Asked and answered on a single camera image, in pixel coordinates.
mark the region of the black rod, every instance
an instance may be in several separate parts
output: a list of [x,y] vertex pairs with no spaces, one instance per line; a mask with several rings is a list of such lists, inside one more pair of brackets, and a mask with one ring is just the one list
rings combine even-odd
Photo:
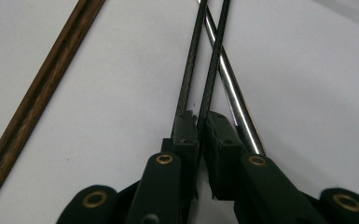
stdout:
[[223,45],[223,36],[226,29],[229,3],[230,0],[225,0],[223,2],[222,12],[220,13],[219,25],[217,27],[216,40],[214,42],[214,50],[212,51],[211,63],[209,65],[208,77],[206,79],[205,89],[202,95],[199,120],[197,122],[197,134],[200,144],[202,144],[203,141],[205,120],[211,106],[212,94],[214,92],[214,81],[219,65],[220,51]]
[[196,62],[197,50],[200,42],[200,35],[202,31],[202,24],[205,19],[205,11],[208,0],[201,0],[199,11],[197,13],[196,24],[194,25],[193,36],[191,37],[190,49],[187,55],[187,62],[185,67],[185,74],[183,75],[182,87],[179,93],[179,100],[176,106],[175,117],[186,111],[188,95],[190,93],[191,79],[193,77],[194,64]]

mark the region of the black plastic part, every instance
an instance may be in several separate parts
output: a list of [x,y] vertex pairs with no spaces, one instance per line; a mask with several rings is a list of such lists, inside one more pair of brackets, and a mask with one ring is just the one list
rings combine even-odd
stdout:
[[111,223],[116,199],[117,193],[109,187],[95,185],[83,189],[63,210],[57,224]]
[[239,224],[263,223],[255,209],[252,199],[246,191],[239,191],[237,198],[234,203],[234,212]]
[[173,152],[182,161],[182,198],[193,200],[196,195],[200,149],[192,111],[181,113],[175,118]]
[[244,154],[240,175],[262,223],[327,223],[269,158]]
[[321,194],[323,214],[331,223],[359,223],[359,195],[346,189],[326,189]]
[[225,116],[209,112],[203,151],[213,195],[234,201],[241,183],[238,167],[244,147]]
[[173,153],[163,152],[150,157],[126,223],[179,223],[180,171],[181,160]]
[[139,181],[127,187],[117,194],[117,202],[112,210],[112,222],[115,224],[124,224],[127,214],[130,210],[133,197],[138,189]]
[[162,139],[161,152],[173,152],[173,139],[171,138]]

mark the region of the white background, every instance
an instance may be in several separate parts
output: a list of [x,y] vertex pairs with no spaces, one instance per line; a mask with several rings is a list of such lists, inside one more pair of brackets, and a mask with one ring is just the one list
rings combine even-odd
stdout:
[[[222,1],[210,0],[217,22]],[[0,136],[75,7],[0,0]],[[137,181],[169,137],[198,4],[107,0],[0,190],[0,223],[55,223],[83,188]],[[301,190],[359,193],[359,1],[231,2],[224,45],[268,156]],[[211,57],[203,31],[188,109]],[[230,118],[220,80],[212,110]],[[204,165],[190,223],[236,223]]]

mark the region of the dark wooden stick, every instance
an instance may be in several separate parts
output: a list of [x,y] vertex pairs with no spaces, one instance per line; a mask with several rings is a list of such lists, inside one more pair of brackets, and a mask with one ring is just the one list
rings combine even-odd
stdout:
[[0,188],[104,0],[79,0],[0,139]]

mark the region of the mounting hole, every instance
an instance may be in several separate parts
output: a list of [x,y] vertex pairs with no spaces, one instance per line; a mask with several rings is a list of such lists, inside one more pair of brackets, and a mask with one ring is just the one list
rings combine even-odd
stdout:
[[87,208],[95,208],[106,202],[107,194],[102,190],[94,191],[83,199],[83,206]]
[[341,206],[349,211],[359,212],[359,202],[350,195],[335,194],[335,195],[333,195],[333,200],[339,206]]
[[142,219],[142,224],[159,224],[159,217],[156,214],[149,214]]
[[159,163],[159,164],[168,164],[168,163],[171,163],[173,161],[173,157],[170,156],[170,155],[167,155],[167,154],[164,154],[164,155],[160,155],[156,158],[156,161]]
[[264,166],[267,164],[266,160],[259,156],[251,156],[249,157],[249,162],[253,165]]

